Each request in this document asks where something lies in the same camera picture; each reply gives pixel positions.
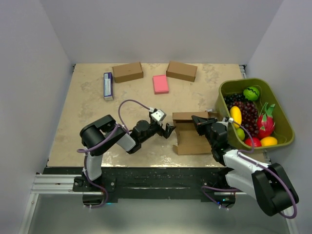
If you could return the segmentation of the brown cardboard box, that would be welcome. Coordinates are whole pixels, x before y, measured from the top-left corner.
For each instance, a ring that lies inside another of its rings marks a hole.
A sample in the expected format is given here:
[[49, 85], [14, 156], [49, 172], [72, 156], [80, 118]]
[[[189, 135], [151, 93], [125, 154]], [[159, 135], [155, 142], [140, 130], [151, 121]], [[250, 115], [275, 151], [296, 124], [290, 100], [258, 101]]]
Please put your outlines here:
[[217, 117], [216, 113], [204, 112], [176, 112], [173, 113], [173, 123], [177, 136], [177, 145], [173, 145], [173, 151], [178, 155], [210, 154], [211, 147], [205, 136], [200, 136], [193, 124], [192, 115], [210, 118]]

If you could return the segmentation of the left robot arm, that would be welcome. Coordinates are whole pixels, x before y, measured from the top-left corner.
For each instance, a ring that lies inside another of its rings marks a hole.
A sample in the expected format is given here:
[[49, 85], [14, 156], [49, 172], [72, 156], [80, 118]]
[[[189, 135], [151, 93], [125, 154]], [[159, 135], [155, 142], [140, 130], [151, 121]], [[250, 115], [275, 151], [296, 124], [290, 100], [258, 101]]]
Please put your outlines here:
[[100, 188], [102, 158], [112, 146], [118, 145], [126, 153], [133, 154], [141, 149], [146, 140], [156, 134], [165, 139], [169, 138], [176, 127], [167, 123], [163, 128], [161, 120], [164, 117], [160, 114], [156, 114], [156, 117], [160, 119], [150, 116], [150, 121], [138, 121], [135, 127], [127, 132], [111, 115], [106, 115], [81, 130], [79, 135], [84, 148], [77, 149], [77, 152], [85, 154], [83, 173], [86, 178], [83, 184], [89, 191]]

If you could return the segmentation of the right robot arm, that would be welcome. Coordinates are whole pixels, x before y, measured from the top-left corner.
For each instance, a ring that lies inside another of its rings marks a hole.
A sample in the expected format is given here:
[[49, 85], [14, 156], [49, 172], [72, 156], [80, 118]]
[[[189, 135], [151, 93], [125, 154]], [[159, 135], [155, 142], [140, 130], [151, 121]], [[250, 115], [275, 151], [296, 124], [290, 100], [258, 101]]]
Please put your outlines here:
[[244, 192], [253, 197], [268, 216], [280, 214], [286, 219], [297, 216], [299, 197], [284, 168], [278, 164], [262, 163], [228, 143], [228, 125], [236, 123], [231, 118], [192, 116], [197, 133], [205, 136], [211, 146], [213, 158], [229, 168], [217, 179], [217, 186], [224, 192]]

